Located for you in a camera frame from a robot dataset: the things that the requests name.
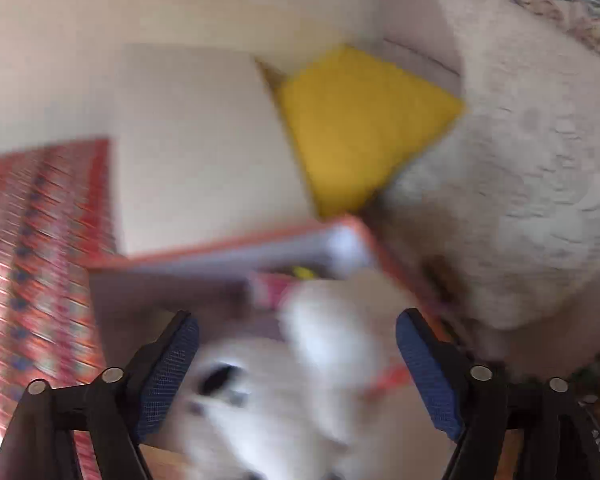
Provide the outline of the white bear plush toy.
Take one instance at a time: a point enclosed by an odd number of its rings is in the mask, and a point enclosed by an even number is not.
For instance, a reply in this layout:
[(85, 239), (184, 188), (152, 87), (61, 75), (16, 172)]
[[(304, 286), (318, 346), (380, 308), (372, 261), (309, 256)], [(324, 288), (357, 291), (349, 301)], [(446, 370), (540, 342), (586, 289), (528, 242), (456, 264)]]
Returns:
[(298, 281), (274, 304), (278, 338), (204, 348), (181, 432), (193, 477), (393, 477), (407, 383), (393, 334), (406, 304), (373, 269)]

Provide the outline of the pink cardboard shoe box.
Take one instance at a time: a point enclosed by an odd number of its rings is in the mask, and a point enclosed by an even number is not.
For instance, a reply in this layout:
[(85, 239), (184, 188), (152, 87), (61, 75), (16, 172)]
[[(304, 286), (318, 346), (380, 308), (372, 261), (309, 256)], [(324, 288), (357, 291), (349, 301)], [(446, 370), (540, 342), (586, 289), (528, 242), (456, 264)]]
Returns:
[(175, 252), (110, 256), (87, 266), (102, 352), (122, 364), (158, 335), (169, 315), (196, 318), (202, 344), (239, 337), (282, 339), (271, 310), (257, 306), (259, 275), (295, 266), (354, 281), (379, 309), (421, 307), (425, 286), (402, 269), (360, 220), (344, 218)]

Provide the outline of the colourful patterned tablecloth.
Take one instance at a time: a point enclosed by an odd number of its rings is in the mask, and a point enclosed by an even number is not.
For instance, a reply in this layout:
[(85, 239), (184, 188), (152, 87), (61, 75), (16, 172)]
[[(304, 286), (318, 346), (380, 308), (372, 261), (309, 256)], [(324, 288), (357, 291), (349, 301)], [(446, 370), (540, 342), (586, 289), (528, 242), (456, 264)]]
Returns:
[(104, 368), (86, 263), (116, 251), (106, 138), (0, 156), (0, 434), (24, 388)]

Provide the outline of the white lace cover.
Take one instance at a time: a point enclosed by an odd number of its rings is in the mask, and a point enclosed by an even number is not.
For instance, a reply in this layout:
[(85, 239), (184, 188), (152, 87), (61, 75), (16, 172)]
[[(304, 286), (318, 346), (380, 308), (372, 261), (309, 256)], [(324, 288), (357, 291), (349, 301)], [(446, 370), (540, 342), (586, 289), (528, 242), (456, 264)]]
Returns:
[(464, 113), (382, 194), (470, 318), (513, 330), (600, 272), (600, 56), (509, 0), (438, 0)]

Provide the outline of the white shoe box lid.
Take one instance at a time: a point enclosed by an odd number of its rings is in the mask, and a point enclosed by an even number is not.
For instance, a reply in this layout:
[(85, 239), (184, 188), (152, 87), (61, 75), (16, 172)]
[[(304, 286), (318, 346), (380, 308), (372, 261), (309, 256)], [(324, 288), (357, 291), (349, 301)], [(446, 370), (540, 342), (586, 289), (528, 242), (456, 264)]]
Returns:
[(110, 133), (120, 252), (166, 252), (315, 217), (272, 91), (249, 54), (129, 44)]

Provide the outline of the yellow cushion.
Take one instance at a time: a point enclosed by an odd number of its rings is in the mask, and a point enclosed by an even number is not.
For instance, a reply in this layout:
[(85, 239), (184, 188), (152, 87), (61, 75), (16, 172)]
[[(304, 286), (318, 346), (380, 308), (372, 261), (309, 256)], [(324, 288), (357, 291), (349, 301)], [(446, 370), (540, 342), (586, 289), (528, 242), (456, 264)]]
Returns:
[(323, 218), (363, 207), (464, 110), (449, 91), (351, 46), (286, 79), (276, 100)]

